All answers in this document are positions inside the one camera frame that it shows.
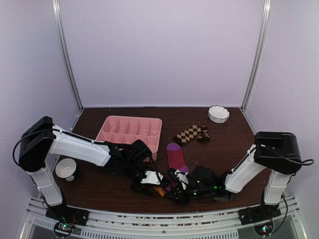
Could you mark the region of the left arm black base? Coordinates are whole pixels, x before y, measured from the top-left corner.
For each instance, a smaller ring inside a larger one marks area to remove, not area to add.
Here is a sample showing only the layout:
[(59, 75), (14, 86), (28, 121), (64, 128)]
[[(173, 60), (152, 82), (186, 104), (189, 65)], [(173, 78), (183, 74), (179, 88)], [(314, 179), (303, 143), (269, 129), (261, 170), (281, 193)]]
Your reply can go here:
[(49, 207), (45, 215), (70, 225), (86, 226), (89, 211), (72, 207)]

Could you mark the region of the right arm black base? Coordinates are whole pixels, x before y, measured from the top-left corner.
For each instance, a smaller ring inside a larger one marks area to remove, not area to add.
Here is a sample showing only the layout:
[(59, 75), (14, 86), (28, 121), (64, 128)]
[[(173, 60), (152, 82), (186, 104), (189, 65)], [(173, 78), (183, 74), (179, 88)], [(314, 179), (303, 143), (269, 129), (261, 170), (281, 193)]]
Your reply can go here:
[(279, 217), (281, 211), (276, 205), (259, 205), (241, 209), (238, 215), (241, 225), (248, 225)]

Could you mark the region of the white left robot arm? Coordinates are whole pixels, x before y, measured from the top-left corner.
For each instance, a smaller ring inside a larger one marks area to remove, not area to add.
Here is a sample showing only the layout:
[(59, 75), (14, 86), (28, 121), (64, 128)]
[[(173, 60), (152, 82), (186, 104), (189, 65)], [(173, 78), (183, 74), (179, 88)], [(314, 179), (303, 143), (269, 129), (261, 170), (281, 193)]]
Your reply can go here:
[(61, 221), (72, 216), (69, 207), (63, 204), (62, 190), (57, 186), (45, 159), (48, 154), (63, 155), (123, 172), (137, 186), (150, 185), (166, 191), (168, 181), (157, 168), (140, 166), (145, 159), (153, 160), (152, 153), (140, 139), (131, 144), (96, 141), (66, 131), (44, 116), (31, 126), (14, 146), (19, 149), (16, 165), (26, 171), (36, 183), (53, 214)]

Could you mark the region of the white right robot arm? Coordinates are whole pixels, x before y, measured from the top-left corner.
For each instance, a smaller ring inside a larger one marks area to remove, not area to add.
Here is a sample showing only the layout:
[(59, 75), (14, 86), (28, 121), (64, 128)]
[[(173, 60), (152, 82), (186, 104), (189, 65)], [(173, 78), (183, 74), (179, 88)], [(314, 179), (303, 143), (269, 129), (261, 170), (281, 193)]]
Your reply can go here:
[(271, 175), (263, 191), (262, 204), (255, 212), (259, 219), (265, 220), (275, 211), (274, 205), (279, 203), (289, 179), (301, 169), (301, 163), (298, 141), (293, 133), (260, 131), (244, 158), (231, 171), (221, 176), (204, 166), (196, 166), (191, 175), (176, 171), (172, 176), (181, 182), (165, 193), (164, 198), (180, 205), (206, 198), (229, 202), (234, 194), (268, 168)]

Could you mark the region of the magenta purple sock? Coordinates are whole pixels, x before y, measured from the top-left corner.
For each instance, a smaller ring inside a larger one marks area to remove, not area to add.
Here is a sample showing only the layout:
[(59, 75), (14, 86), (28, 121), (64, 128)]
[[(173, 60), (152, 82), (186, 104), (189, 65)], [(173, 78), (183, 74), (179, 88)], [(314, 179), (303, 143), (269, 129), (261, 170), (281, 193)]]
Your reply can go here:
[(169, 169), (174, 169), (174, 172), (178, 172), (176, 182), (172, 180), (172, 178), (168, 175), (168, 172), (165, 173), (163, 181), (168, 180), (168, 186), (166, 186), (166, 190), (169, 192), (172, 188), (177, 187), (179, 183), (181, 183), (183, 189), (186, 189), (187, 185), (189, 184), (189, 181), (186, 177), (189, 173), (189, 169), (185, 164), (181, 147), (176, 143), (170, 143), (166, 147), (166, 154)]

